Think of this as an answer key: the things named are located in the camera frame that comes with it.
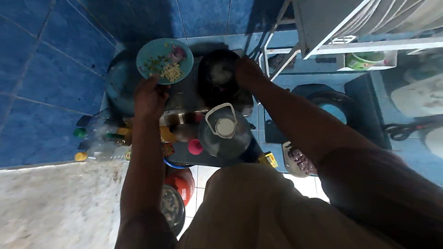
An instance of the yellow bottle cap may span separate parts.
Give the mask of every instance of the yellow bottle cap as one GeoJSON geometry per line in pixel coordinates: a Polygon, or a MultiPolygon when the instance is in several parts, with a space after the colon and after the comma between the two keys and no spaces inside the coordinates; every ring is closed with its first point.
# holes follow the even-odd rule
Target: yellow bottle cap
{"type": "Polygon", "coordinates": [[[75,154],[74,158],[76,161],[84,161],[86,158],[88,158],[88,154],[86,154],[86,152],[78,152],[75,154]]]}

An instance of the black pot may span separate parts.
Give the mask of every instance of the black pot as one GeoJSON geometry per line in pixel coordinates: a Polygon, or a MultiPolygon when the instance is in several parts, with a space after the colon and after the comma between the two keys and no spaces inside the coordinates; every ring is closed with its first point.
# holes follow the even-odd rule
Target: black pot
{"type": "Polygon", "coordinates": [[[197,92],[206,105],[215,107],[230,102],[240,92],[235,80],[235,64],[240,57],[230,50],[206,55],[198,66],[197,92]]]}
{"type": "Polygon", "coordinates": [[[361,126],[360,113],[354,100],[344,93],[337,91],[320,91],[309,95],[306,99],[316,106],[326,104],[334,105],[345,114],[346,124],[349,127],[357,129],[361,126]]]}

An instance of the blue plate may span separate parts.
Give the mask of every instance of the blue plate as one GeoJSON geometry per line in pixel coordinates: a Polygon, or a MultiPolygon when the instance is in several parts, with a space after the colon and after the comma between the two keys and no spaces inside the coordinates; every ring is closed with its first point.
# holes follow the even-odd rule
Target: blue plate
{"type": "MultiPolygon", "coordinates": [[[[158,72],[151,71],[150,69],[148,69],[148,67],[152,64],[152,60],[159,60],[158,59],[159,56],[161,58],[163,56],[165,56],[167,58],[167,55],[169,53],[171,53],[173,50],[172,46],[171,46],[172,44],[176,47],[181,47],[186,53],[185,59],[179,62],[180,70],[183,72],[183,75],[181,76],[180,79],[178,79],[177,81],[174,81],[174,82],[170,82],[166,78],[160,77],[159,84],[160,85],[170,85],[170,84],[177,83],[177,82],[181,81],[182,79],[184,79],[189,74],[189,72],[191,72],[192,66],[194,64],[194,57],[193,57],[189,47],[186,44],[184,44],[176,39],[160,38],[160,39],[156,39],[156,40],[150,41],[147,44],[145,44],[140,49],[140,51],[137,55],[137,60],[136,60],[137,69],[141,73],[141,75],[143,75],[144,78],[146,78],[146,79],[149,78],[150,73],[158,73],[158,72]]],[[[164,62],[161,59],[160,64],[157,65],[156,68],[160,69],[161,66],[163,66],[165,64],[166,64],[166,62],[164,62]]]]}

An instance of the plastic jug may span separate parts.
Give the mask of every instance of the plastic jug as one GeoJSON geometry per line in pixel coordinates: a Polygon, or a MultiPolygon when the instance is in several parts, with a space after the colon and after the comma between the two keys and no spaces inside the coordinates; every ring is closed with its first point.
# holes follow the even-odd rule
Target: plastic jug
{"type": "Polygon", "coordinates": [[[232,104],[224,103],[211,109],[200,122],[198,139],[212,156],[231,159],[246,151],[252,133],[248,121],[232,104]]]}

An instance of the green bottle cap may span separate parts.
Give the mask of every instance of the green bottle cap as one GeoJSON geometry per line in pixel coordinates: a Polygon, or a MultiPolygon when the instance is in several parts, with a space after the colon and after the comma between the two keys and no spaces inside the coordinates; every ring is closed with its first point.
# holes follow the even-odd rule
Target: green bottle cap
{"type": "Polygon", "coordinates": [[[74,130],[74,136],[84,138],[86,136],[86,129],[85,128],[76,128],[74,130]]]}

